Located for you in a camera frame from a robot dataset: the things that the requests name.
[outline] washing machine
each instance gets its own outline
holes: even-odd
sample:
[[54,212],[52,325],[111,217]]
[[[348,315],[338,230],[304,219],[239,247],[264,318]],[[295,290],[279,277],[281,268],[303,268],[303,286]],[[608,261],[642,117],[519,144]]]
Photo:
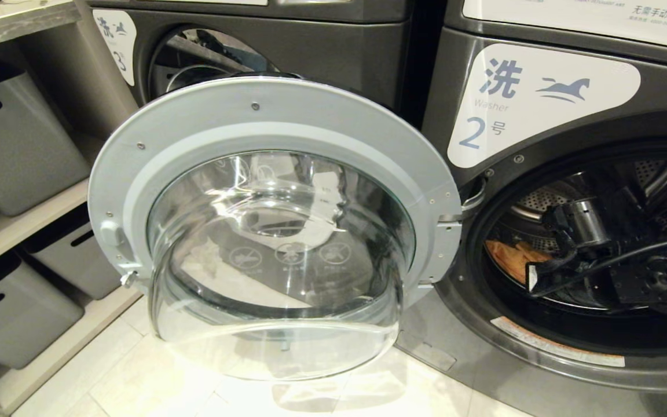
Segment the washing machine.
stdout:
[[667,416],[667,2],[452,0],[460,251],[400,348],[538,417]]
[[198,79],[285,72],[400,110],[411,0],[87,3],[138,105]]

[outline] gray storage bin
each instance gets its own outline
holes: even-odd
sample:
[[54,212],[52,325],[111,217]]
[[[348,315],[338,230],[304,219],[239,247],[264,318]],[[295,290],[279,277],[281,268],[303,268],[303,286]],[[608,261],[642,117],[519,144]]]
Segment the gray storage bin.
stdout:
[[0,62],[0,211],[19,214],[88,174],[30,76]]
[[120,287],[120,274],[94,238],[86,204],[27,238],[22,248],[95,300]]
[[27,366],[83,314],[14,253],[0,256],[0,364]]

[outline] warning sticker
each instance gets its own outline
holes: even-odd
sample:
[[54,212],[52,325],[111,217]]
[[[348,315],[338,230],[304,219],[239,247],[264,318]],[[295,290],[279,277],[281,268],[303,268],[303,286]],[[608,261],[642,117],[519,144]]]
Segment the warning sticker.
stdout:
[[509,335],[514,336],[514,338],[517,338],[520,341],[529,344],[530,346],[534,346],[535,348],[544,350],[545,352],[556,354],[557,356],[563,356],[563,358],[574,359],[575,361],[586,362],[588,364],[603,365],[605,367],[623,368],[625,366],[624,356],[619,356],[618,354],[590,352],[587,350],[576,349],[571,346],[553,342],[549,339],[545,339],[541,336],[535,335],[532,332],[529,332],[529,330],[524,329],[505,316],[497,317],[490,322],[495,325],[495,327],[498,327]]

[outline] tile floor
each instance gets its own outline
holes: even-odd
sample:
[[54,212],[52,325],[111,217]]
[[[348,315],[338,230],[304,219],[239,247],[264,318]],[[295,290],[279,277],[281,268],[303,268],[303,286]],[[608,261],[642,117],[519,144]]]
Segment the tile floor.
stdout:
[[305,383],[248,382],[204,369],[151,335],[141,298],[53,375],[14,417],[530,417],[397,349]]

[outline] white label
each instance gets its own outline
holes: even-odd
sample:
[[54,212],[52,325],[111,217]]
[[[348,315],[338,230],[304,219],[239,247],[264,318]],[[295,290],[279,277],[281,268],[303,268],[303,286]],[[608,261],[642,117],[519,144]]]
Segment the white label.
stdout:
[[109,52],[122,78],[129,85],[135,85],[133,78],[133,46],[135,46],[135,23],[122,10],[94,9],[92,11],[97,29],[104,38]]
[[447,154],[460,168],[569,121],[626,103],[634,66],[535,47],[493,44],[475,57]]
[[571,346],[553,342],[549,339],[545,339],[541,336],[535,335],[532,332],[529,332],[529,330],[524,329],[509,319],[506,319],[505,316],[497,317],[490,322],[495,325],[495,327],[498,327],[509,335],[514,336],[514,338],[517,338],[520,341],[529,344],[530,346],[534,346],[535,348],[544,350],[545,352],[556,354],[557,356],[562,356],[563,358],[586,362],[588,364],[603,365],[605,367],[623,368],[625,366],[624,356],[619,356],[618,354],[590,352],[587,350],[576,349]]
[[463,13],[667,45],[667,0],[466,0]]
[[151,0],[153,2],[224,3],[224,5],[266,6],[269,0]]

